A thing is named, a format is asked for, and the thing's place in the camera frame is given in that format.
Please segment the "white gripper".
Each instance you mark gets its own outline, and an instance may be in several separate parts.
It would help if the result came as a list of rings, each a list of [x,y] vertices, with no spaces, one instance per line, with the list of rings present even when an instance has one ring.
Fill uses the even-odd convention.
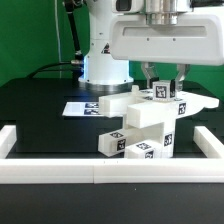
[[[144,14],[118,15],[110,28],[114,59],[141,61],[147,87],[159,80],[154,63],[175,63],[171,97],[183,88],[190,65],[224,64],[224,6],[196,8],[178,16],[176,25],[148,25]]]

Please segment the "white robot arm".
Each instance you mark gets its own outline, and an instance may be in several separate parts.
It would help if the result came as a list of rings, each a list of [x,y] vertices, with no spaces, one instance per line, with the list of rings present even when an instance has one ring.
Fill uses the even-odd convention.
[[[147,81],[156,63],[177,66],[176,88],[192,65],[224,65],[222,0],[83,0],[89,10],[90,50],[80,81],[113,91],[130,85],[130,61]]]

